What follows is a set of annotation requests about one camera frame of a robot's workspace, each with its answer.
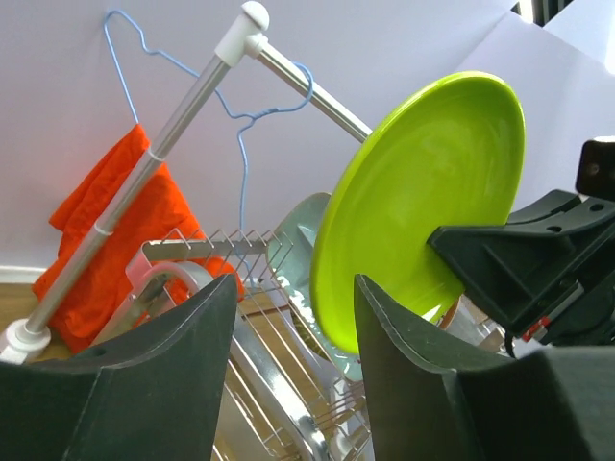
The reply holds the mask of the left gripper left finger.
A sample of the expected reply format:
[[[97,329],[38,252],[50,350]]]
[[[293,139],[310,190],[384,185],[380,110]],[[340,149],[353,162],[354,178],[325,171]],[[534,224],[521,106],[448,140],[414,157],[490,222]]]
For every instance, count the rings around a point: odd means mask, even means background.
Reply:
[[[5,460],[208,460],[237,303],[232,275],[65,360],[1,367]]]

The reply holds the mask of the pale blue rectangular dish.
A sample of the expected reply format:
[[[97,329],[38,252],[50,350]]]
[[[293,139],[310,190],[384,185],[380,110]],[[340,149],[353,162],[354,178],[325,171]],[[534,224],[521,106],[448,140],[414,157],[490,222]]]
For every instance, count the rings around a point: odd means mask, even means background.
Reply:
[[[290,305],[292,324],[313,354],[330,361],[345,378],[362,380],[360,360],[344,352],[320,328],[310,300],[310,264],[316,235],[331,195],[318,192],[296,205],[267,243],[266,260],[273,279]]]

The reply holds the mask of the lime green plate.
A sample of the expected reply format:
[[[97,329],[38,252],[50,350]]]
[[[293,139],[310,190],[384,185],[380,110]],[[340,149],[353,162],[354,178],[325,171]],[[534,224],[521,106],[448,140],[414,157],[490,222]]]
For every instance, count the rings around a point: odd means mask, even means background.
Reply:
[[[340,177],[317,232],[309,289],[325,337],[357,352],[358,274],[436,323],[463,287],[429,237],[443,226],[502,225],[525,146],[517,95],[483,71],[441,78],[387,115]]]

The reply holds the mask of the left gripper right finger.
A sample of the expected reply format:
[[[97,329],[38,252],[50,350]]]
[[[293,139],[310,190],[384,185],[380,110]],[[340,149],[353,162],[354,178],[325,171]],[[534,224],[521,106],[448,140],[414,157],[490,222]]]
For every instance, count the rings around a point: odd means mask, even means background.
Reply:
[[[379,460],[610,460],[614,351],[487,352],[358,275],[354,307]]]

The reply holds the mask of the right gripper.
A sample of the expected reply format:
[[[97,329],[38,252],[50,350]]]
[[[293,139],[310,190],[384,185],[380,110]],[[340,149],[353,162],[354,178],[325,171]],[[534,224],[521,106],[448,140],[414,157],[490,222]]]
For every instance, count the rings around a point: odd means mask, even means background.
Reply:
[[[515,337],[553,346],[614,343],[614,138],[581,149],[578,195],[553,190],[501,226],[443,226],[429,244],[466,296]]]

